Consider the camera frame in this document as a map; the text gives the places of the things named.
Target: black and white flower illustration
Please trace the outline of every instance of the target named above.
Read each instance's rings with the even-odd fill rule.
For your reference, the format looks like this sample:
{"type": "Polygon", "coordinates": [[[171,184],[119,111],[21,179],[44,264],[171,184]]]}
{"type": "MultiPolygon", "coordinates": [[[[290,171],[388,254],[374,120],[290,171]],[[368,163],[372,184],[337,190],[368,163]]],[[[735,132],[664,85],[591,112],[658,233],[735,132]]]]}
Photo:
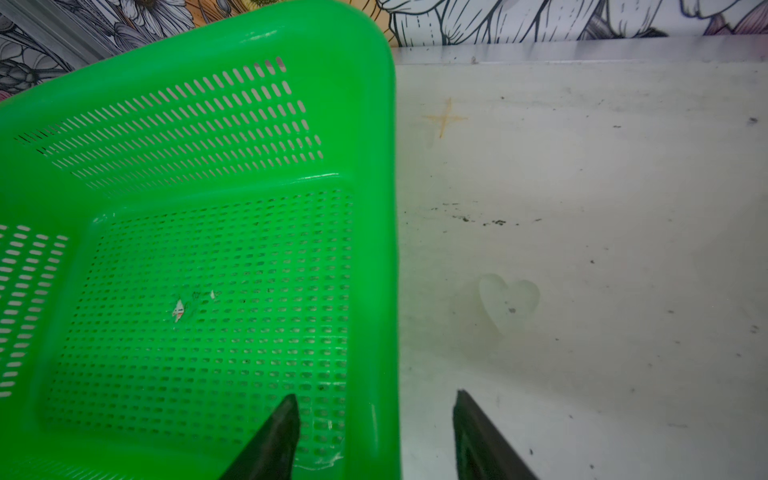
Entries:
{"type": "Polygon", "coordinates": [[[71,70],[67,62],[0,15],[0,100],[71,70]]]}
{"type": "Polygon", "coordinates": [[[764,33],[768,0],[379,0],[401,47],[764,33]]]}
{"type": "Polygon", "coordinates": [[[109,0],[137,30],[153,38],[167,38],[194,28],[184,0],[109,0]]]}

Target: green plastic basket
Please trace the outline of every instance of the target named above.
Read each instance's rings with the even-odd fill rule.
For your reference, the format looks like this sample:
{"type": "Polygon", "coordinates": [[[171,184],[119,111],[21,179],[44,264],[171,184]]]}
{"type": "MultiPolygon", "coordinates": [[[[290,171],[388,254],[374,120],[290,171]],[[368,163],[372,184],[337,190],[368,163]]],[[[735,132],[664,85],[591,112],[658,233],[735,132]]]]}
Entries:
{"type": "Polygon", "coordinates": [[[393,98],[299,0],[2,102],[0,478],[215,479],[288,393],[294,478],[398,478],[393,98]]]}

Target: cross-shaped mark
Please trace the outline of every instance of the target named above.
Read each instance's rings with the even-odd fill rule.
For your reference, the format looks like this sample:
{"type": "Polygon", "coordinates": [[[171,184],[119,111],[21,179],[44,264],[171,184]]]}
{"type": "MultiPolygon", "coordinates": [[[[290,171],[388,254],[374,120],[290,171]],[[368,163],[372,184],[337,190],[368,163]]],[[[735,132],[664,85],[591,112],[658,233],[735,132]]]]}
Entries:
{"type": "Polygon", "coordinates": [[[448,98],[448,105],[445,107],[445,112],[443,112],[442,115],[424,115],[424,118],[428,118],[432,121],[437,121],[440,124],[440,138],[442,138],[442,135],[445,133],[445,126],[459,120],[467,120],[467,117],[456,117],[455,115],[450,115],[451,110],[453,109],[453,104],[451,101],[451,98],[448,98]]]}

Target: heart-shaped mark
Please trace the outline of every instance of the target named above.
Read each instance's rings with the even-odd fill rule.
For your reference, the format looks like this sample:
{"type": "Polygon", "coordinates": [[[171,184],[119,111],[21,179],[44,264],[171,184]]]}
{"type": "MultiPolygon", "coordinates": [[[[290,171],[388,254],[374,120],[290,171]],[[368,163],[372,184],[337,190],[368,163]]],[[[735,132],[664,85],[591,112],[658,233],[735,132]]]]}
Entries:
{"type": "Polygon", "coordinates": [[[517,280],[507,284],[495,273],[482,275],[478,290],[485,312],[499,329],[507,326],[511,320],[529,317],[541,298],[535,283],[517,280]]]}

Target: basket bottom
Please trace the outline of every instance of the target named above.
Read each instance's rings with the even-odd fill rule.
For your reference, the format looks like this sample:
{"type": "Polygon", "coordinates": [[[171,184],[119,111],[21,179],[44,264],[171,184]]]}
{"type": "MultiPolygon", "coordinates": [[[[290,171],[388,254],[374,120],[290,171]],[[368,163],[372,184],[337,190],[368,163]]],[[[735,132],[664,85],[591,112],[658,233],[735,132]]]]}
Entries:
{"type": "Polygon", "coordinates": [[[296,393],[296,467],[343,457],[352,196],[239,200],[93,229],[56,319],[45,429],[232,459],[296,393]]]}

